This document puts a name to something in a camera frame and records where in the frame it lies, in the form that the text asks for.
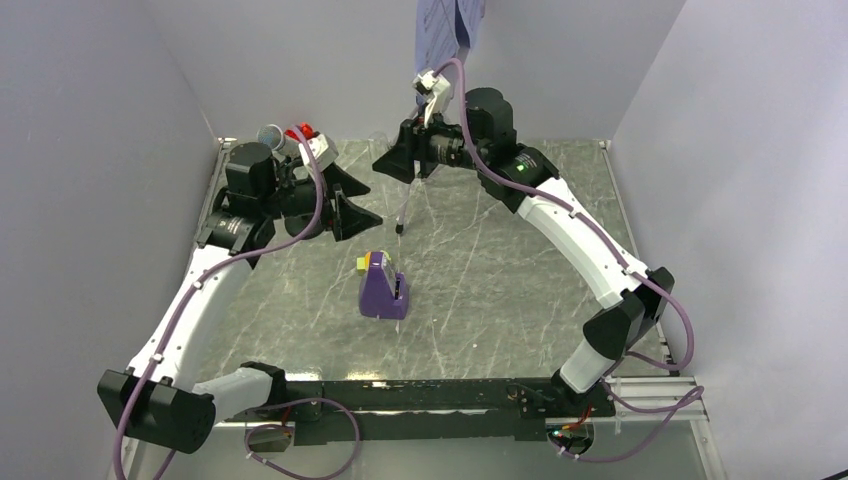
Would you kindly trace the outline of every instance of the purple cable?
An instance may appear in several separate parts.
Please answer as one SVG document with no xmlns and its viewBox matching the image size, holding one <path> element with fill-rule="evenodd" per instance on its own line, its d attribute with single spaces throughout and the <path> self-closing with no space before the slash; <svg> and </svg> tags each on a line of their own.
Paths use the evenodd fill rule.
<svg viewBox="0 0 848 480">
<path fill-rule="evenodd" d="M 578 462 L 586 462 L 586 463 L 620 462 L 621 460 L 626 460 L 626 459 L 638 454 L 642 450 L 644 450 L 652 441 L 654 441 L 654 439 L 657 437 L 657 435 L 660 434 L 660 432 L 668 424 L 668 422 L 671 421 L 671 417 L 673 417 L 674 414 L 677 413 L 677 410 L 697 401 L 699 398 L 701 398 L 701 394 L 703 392 L 704 392 L 704 387 L 701 387 L 701 386 L 697 386 L 697 387 L 693 388 L 692 390 L 690 390 L 688 393 L 686 393 L 686 395 L 684 395 L 680 399 L 680 401 L 678 401 L 676 404 L 668 407 L 672 410 L 668 412 L 668 415 L 665 416 L 665 418 L 663 419 L 662 422 L 660 422 L 659 425 L 657 425 L 656 427 L 654 427 L 653 430 L 651 430 L 651 433 L 649 433 L 648 436 L 646 436 L 642 440 L 642 442 L 639 443 L 639 445 L 636 445 L 630 451 L 619 454 L 619 455 L 614 455 L 612 457 L 607 457 L 607 458 L 583 458 L 582 455 L 575 455 L 571 452 L 565 451 L 565 449 L 557 446 L 550 438 L 548 438 L 548 442 L 550 442 L 550 444 L 553 445 L 554 448 L 556 448 L 557 452 L 560 455 L 565 455 L 565 456 L 572 458 L 572 459 L 574 459 Z"/>
<path fill-rule="evenodd" d="M 483 175 L 489 177 L 500 185 L 512 188 L 513 190 L 518 190 L 519 192 L 524 192 L 528 195 L 540 196 L 546 200 L 553 202 L 555 205 L 559 205 L 560 207 L 564 208 L 565 211 L 567 211 L 568 213 L 573 212 L 574 207 L 567 203 L 565 200 L 557 197 L 556 195 L 552 195 L 550 193 L 543 192 L 533 187 L 528 187 L 526 185 L 515 183 L 511 180 L 503 178 L 497 173 L 493 172 L 491 169 L 489 169 L 488 166 L 486 166 L 485 163 L 483 163 L 483 159 L 480 158 L 480 155 L 477 153 L 477 148 L 474 145 L 474 140 L 471 138 L 471 130 L 468 128 L 468 114 L 465 110 L 465 67 L 462 65 L 462 61 L 460 61 L 458 58 L 448 59 L 447 61 L 445 61 L 445 63 L 443 63 L 435 70 L 435 74 L 439 75 L 449 65 L 453 65 L 459 73 L 457 89 L 459 90 L 459 121 L 462 126 L 462 138 L 463 140 L 465 140 L 465 145 L 468 149 L 468 153 L 471 154 L 471 158 L 474 160 L 474 164 L 477 166 L 477 169 L 483 172 Z M 613 245 L 612 240 L 610 240 L 606 233 L 604 233 L 601 227 L 596 225 L 595 222 L 591 221 L 589 217 L 585 216 L 582 212 L 578 212 L 575 215 L 575 218 L 579 218 L 584 224 L 586 224 L 586 226 L 590 230 L 592 230 L 592 232 L 595 233 L 595 235 L 598 236 L 598 238 L 601 239 L 604 245 L 606 245 L 606 247 L 609 249 L 610 253 L 612 253 L 612 255 L 615 257 L 616 262 L 621 265 L 621 268 L 626 270 L 629 267 L 627 260 L 625 260 L 624 257 L 621 255 L 621 252 L 619 252 L 618 249 L 615 248 L 615 245 Z M 627 354 L 639 358 L 641 360 L 645 360 L 651 365 L 657 368 L 661 368 L 663 370 L 678 371 L 686 368 L 686 366 L 689 365 L 689 362 L 692 361 L 692 356 L 695 354 L 695 336 L 692 329 L 692 322 L 689 320 L 689 316 L 686 314 L 686 310 L 683 309 L 683 306 L 674 297 L 672 297 L 668 292 L 660 288 L 654 282 L 650 281 L 649 279 L 636 272 L 632 272 L 630 273 L 630 275 L 632 275 L 633 278 L 635 278 L 643 285 L 647 286 L 648 288 L 656 292 L 659 296 L 661 296 L 663 299 L 665 299 L 669 304 L 671 304 L 674 310 L 677 311 L 677 314 L 680 315 L 680 319 L 683 322 L 683 328 L 684 330 L 686 330 L 686 354 L 683 356 L 683 360 L 681 360 L 680 363 L 678 363 L 677 365 L 667 365 L 635 352 L 627 352 Z"/>
<path fill-rule="evenodd" d="M 345 470 L 350 468 L 350 466 L 353 464 L 353 461 L 356 459 L 356 456 L 359 455 L 359 450 L 362 449 L 362 437 L 359 433 L 359 425 L 356 423 L 356 417 L 353 416 L 353 412 L 351 412 L 350 410 L 345 408 L 345 406 L 340 404 L 339 402 L 337 402 L 335 400 L 330 400 L 329 398 L 320 398 L 320 397 L 304 398 L 304 399 L 301 399 L 301 400 L 295 400 L 295 401 L 292 401 L 292 402 L 282 403 L 280 405 L 270 405 L 270 406 L 267 406 L 267 407 L 255 408 L 255 409 L 253 409 L 253 411 L 257 412 L 257 411 L 261 411 L 261 410 L 277 410 L 277 409 L 281 409 L 281 408 L 288 408 L 288 407 L 293 407 L 295 405 L 301 405 L 301 404 L 304 404 L 304 403 L 312 403 L 312 402 L 326 403 L 328 405 L 332 405 L 332 406 L 338 408 L 345 415 L 347 415 L 347 418 L 350 419 L 350 423 L 353 425 L 353 437 L 354 437 L 354 439 L 353 439 L 353 442 L 354 442 L 353 443 L 353 452 L 350 454 L 350 457 L 348 457 L 347 461 L 344 464 L 342 464 L 342 466 L 339 467 L 338 470 L 336 470 L 335 472 L 333 472 L 329 475 L 324 475 L 323 477 L 306 477 L 306 476 L 294 473 L 290 470 L 286 470 L 285 468 L 277 465 L 274 462 L 269 462 L 267 459 L 265 459 L 264 457 L 258 455 L 253 450 L 251 450 L 250 449 L 250 437 L 252 437 L 253 434 L 255 434 L 256 432 L 262 431 L 262 430 L 285 430 L 284 426 L 278 425 L 278 424 L 275 424 L 275 423 L 266 423 L 264 425 L 259 425 L 258 427 L 254 427 L 250 431 L 247 432 L 247 435 L 244 436 L 244 449 L 247 451 L 248 457 L 256 460 L 257 462 L 265 465 L 266 467 L 272 468 L 272 469 L 282 473 L 283 475 L 287 475 L 289 477 L 296 478 L 297 480 L 332 480 L 333 478 L 338 477 L 339 475 L 342 474 L 342 472 L 344 472 Z"/>
<path fill-rule="evenodd" d="M 300 131 L 300 128 L 297 125 L 292 125 L 291 130 L 294 132 L 295 136 L 297 136 L 297 139 L 298 141 L 300 141 L 300 143 L 307 145 L 308 142 L 306 140 L 306 137 L 303 136 L 303 133 Z M 306 150 L 306 155 L 309 157 L 310 163 L 312 163 L 312 165 L 317 165 L 315 157 L 312 155 L 312 149 L 307 146 L 304 150 Z M 221 271 L 221 269 L 232 265 L 233 263 L 248 258 L 257 257 L 260 255 L 267 255 L 269 253 L 274 253 L 283 250 L 284 248 L 288 248 L 294 245 L 295 243 L 303 240 L 303 238 L 306 237 L 309 232 L 312 232 L 312 230 L 315 228 L 321 218 L 321 207 L 323 207 L 324 205 L 324 177 L 321 175 L 321 172 L 319 170 L 311 170 L 313 170 L 312 175 L 313 180 L 315 181 L 315 213 L 313 213 L 312 218 L 306 225 L 306 228 L 304 228 L 303 231 L 301 231 L 293 238 L 283 242 L 281 245 L 235 255 L 224 260 L 223 262 L 218 263 L 217 265 L 213 266 L 212 268 L 206 270 L 203 274 L 201 274 L 197 278 L 197 281 L 194 282 L 188 288 L 188 290 L 186 290 L 185 294 L 180 299 L 180 302 L 177 304 L 177 307 L 174 309 L 174 313 L 171 315 L 171 318 L 168 320 L 168 324 L 165 326 L 165 331 L 162 333 L 162 338 L 159 340 L 159 344 L 156 345 L 156 350 L 154 354 L 161 355 L 165 351 L 165 348 L 168 346 L 168 342 L 171 340 L 171 336 L 174 334 L 174 330 L 177 328 L 177 323 L 180 320 L 180 316 L 185 311 L 186 306 L 188 306 L 188 303 L 191 301 L 191 298 L 192 296 L 194 296 L 194 293 L 198 291 L 198 288 L 195 287 L 195 284 L 200 283 L 201 285 L 203 285 L 210 277 Z M 123 443 L 124 433 L 126 433 L 127 431 L 127 426 L 130 420 L 130 414 L 132 413 L 132 410 L 135 407 L 136 402 L 138 401 L 138 397 L 141 396 L 142 387 L 144 387 L 144 384 L 147 383 L 148 380 L 150 380 L 151 376 L 153 376 L 153 370 L 156 368 L 156 365 L 156 361 L 151 358 L 150 362 L 147 364 L 147 368 L 144 369 L 144 373 L 141 374 L 141 377 L 139 377 L 135 388 L 133 388 L 132 393 L 130 393 L 130 398 L 127 400 L 127 404 L 124 406 L 124 411 L 121 413 L 121 419 L 118 421 L 117 432 L 115 434 L 115 443 L 112 445 L 112 463 L 115 468 L 115 476 L 118 478 L 118 480 L 127 480 L 127 476 L 126 474 L 124 474 L 124 467 L 122 465 L 121 460 L 121 444 Z M 165 468 L 168 467 L 168 464 L 171 462 L 174 453 L 175 452 L 169 454 L 168 458 L 162 464 L 162 467 L 160 467 L 159 471 L 156 472 L 157 476 L 154 477 L 154 480 L 158 480 L 165 473 Z"/>
</svg>

